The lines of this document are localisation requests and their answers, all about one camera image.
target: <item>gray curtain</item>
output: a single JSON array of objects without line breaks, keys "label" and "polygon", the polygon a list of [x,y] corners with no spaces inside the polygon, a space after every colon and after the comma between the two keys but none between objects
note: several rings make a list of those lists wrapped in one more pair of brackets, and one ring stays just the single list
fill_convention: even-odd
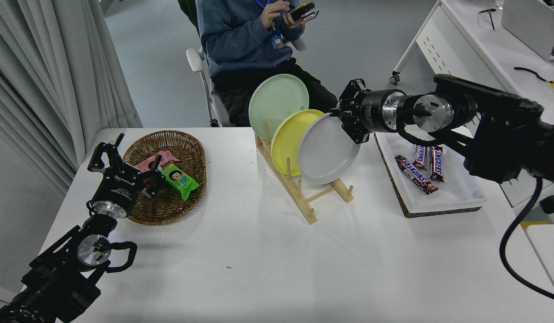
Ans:
[{"label": "gray curtain", "polygon": [[98,0],[0,0],[0,137],[67,192],[92,138],[141,127]]}]

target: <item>plate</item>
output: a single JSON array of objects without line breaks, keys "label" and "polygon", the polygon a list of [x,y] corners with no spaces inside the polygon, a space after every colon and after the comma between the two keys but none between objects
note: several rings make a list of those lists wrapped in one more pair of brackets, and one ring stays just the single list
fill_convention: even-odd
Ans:
[{"label": "plate", "polygon": [[[408,132],[421,139],[428,139],[424,131]],[[416,145],[409,143],[397,133],[377,132],[375,138],[406,217],[476,211],[486,202],[484,192],[478,184],[480,179],[468,173],[463,166],[465,158],[449,147],[444,146],[442,153],[445,183],[433,182],[438,190],[427,196],[404,176],[394,161],[396,155],[413,160]],[[420,172],[426,177],[429,175],[428,171]]]},{"label": "plate", "polygon": [[326,184],[339,178],[357,157],[360,146],[342,129],[330,113],[316,119],[305,131],[297,156],[304,178]]},{"label": "plate", "polygon": [[323,112],[313,109],[295,112],[277,128],[273,136],[271,155],[279,172],[287,173],[287,158],[291,158],[291,175],[301,175],[299,163],[297,163],[299,143],[305,130],[323,114]]},{"label": "plate", "polygon": [[249,122],[261,139],[267,140],[265,122],[269,123],[269,139],[283,120],[309,106],[309,92],[297,77],[279,74],[268,78],[257,87],[249,103]]}]

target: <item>gray floor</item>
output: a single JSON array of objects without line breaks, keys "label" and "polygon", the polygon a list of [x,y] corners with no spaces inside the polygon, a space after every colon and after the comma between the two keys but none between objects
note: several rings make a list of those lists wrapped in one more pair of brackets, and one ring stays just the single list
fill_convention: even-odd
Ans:
[{"label": "gray floor", "polygon": [[[320,13],[307,25],[305,70],[340,96],[349,80],[371,90],[393,87],[388,78],[433,7],[434,0],[317,0]],[[145,127],[207,127],[199,76],[185,50],[198,48],[195,27],[176,0],[115,1],[106,14],[131,97]],[[404,69],[399,88],[433,90],[433,72],[420,51]]]}]

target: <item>wooden dish rack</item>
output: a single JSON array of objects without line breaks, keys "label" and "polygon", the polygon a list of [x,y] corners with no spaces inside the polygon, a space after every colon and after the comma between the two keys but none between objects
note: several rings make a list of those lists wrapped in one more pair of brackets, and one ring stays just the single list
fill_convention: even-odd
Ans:
[{"label": "wooden dish rack", "polygon": [[281,182],[283,188],[285,188],[285,191],[289,193],[289,196],[293,199],[293,202],[295,202],[309,224],[316,222],[314,209],[309,206],[310,202],[323,197],[330,192],[336,192],[347,203],[353,200],[353,186],[351,185],[347,188],[340,178],[328,183],[330,188],[312,197],[305,198],[305,196],[303,196],[301,179],[298,179],[297,182],[295,182],[295,179],[291,176],[291,158],[287,158],[287,174],[281,173],[273,163],[273,156],[271,155],[271,140],[269,139],[269,123],[265,123],[265,135],[267,138],[266,140],[255,134],[257,149],[260,151],[275,176],[279,179],[279,182]]}]

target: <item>white chair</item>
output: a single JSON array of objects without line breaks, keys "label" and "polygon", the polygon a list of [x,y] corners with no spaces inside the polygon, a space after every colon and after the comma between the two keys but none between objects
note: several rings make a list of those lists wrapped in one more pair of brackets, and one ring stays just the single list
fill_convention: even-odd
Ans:
[{"label": "white chair", "polygon": [[[293,46],[298,51],[306,51],[307,45],[302,39],[293,41]],[[203,82],[203,90],[205,90],[205,99],[207,100],[207,113],[209,113],[209,124],[211,127],[234,127],[235,125],[229,121],[229,114],[223,106],[219,95],[213,88],[213,82],[209,77],[205,76],[205,53],[203,47],[199,49],[190,48],[186,51],[187,61],[193,72],[199,73],[201,82]]]}]

